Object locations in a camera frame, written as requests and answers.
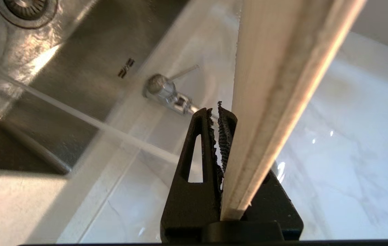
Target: faucet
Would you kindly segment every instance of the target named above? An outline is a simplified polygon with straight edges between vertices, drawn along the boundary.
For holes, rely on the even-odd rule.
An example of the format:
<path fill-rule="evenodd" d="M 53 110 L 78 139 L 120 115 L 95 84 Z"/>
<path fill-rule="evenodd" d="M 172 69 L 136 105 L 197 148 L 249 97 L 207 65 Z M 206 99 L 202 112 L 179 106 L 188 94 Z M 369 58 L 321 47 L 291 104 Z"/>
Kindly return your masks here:
<path fill-rule="evenodd" d="M 195 65 L 171 78 L 167 78 L 159 73 L 151 76 L 144 85 L 143 96 L 152 99 L 181 115 L 193 115 L 200 110 L 200 107 L 196 106 L 189 96 L 178 92 L 173 81 L 197 68 L 198 65 Z M 218 117 L 214 114 L 212 114 L 212 121 L 217 125 Z"/>

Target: wooden stick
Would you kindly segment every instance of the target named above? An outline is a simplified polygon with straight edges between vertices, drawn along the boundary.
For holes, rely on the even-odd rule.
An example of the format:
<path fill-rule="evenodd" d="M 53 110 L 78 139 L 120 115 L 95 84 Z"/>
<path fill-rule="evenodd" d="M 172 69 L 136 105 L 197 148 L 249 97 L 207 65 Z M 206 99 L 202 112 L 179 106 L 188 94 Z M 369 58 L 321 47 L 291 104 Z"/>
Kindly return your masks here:
<path fill-rule="evenodd" d="M 364 2 L 244 2 L 221 220 L 239 220 L 250 205 Z"/>

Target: drain strainer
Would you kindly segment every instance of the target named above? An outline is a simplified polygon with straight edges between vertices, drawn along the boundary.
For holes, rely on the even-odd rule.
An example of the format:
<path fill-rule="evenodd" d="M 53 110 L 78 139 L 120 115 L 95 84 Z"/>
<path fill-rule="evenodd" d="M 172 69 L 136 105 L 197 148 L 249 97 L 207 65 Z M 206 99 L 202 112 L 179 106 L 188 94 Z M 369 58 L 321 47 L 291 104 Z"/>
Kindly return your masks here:
<path fill-rule="evenodd" d="M 0 0 L 1 15 L 22 28 L 39 28 L 56 14 L 57 0 Z"/>
<path fill-rule="evenodd" d="M 24 20 L 37 20 L 45 12 L 47 0 L 3 0 L 7 8 Z"/>

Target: black clamp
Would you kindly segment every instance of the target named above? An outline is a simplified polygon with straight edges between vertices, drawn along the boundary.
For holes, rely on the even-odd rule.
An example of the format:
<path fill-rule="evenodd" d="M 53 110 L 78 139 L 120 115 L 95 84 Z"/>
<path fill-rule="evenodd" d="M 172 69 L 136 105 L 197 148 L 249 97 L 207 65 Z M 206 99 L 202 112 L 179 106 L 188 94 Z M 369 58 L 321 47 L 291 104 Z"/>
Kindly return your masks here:
<path fill-rule="evenodd" d="M 237 119 L 219 104 L 219 144 L 227 163 Z M 195 140 L 201 135 L 203 183 L 189 183 Z M 303 221 L 270 172 L 240 221 L 220 221 L 223 170 L 217 164 L 211 109 L 192 116 L 161 218 L 163 243 L 261 243 L 298 240 Z"/>

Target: stainless steel sink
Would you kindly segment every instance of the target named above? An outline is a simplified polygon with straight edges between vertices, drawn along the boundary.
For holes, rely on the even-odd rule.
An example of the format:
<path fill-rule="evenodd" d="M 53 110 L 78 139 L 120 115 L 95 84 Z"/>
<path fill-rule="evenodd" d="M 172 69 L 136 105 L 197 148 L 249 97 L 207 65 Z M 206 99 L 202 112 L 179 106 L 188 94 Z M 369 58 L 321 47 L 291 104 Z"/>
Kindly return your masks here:
<path fill-rule="evenodd" d="M 0 9 L 0 72 L 104 121 L 186 1 L 53 3 L 53 18 L 38 28 L 22 28 Z M 97 132 L 0 79 L 0 169 L 67 174 Z"/>

